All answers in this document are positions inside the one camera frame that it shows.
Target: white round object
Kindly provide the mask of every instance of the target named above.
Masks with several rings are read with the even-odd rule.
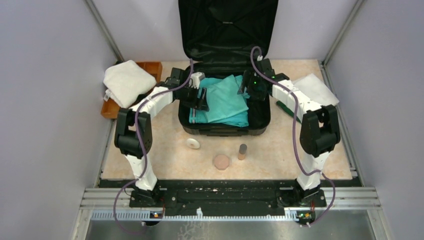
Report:
[[[187,144],[187,147],[191,148],[191,149],[199,149],[200,148],[200,143],[193,138],[189,138],[187,139],[187,141],[185,142]]]

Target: round sponge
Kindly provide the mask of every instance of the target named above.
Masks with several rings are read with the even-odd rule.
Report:
[[[230,166],[230,158],[227,157],[226,155],[223,155],[223,154],[217,155],[213,159],[213,165],[218,170],[223,171],[223,170],[227,169],[228,166]]]

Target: folded white towel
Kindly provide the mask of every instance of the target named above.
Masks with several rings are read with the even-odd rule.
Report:
[[[337,97],[324,82],[313,73],[293,81],[293,85],[308,96],[308,98],[311,98],[321,105],[327,106],[332,104],[336,106],[339,104]]]
[[[156,84],[155,78],[133,60],[109,67],[104,73],[106,95],[121,108],[130,107],[140,94],[147,93]]]

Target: teal cloth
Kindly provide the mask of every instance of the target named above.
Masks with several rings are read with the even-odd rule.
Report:
[[[247,93],[237,94],[243,76],[230,75],[224,79],[205,78],[200,81],[199,88],[207,88],[206,101],[209,111],[190,109],[188,118],[191,124],[227,124],[236,127],[247,127],[248,106]]]

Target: small cylindrical object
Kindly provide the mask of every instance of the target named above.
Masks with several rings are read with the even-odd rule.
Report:
[[[247,151],[248,151],[248,146],[246,144],[240,145],[240,148],[238,149],[238,160],[245,159]]]

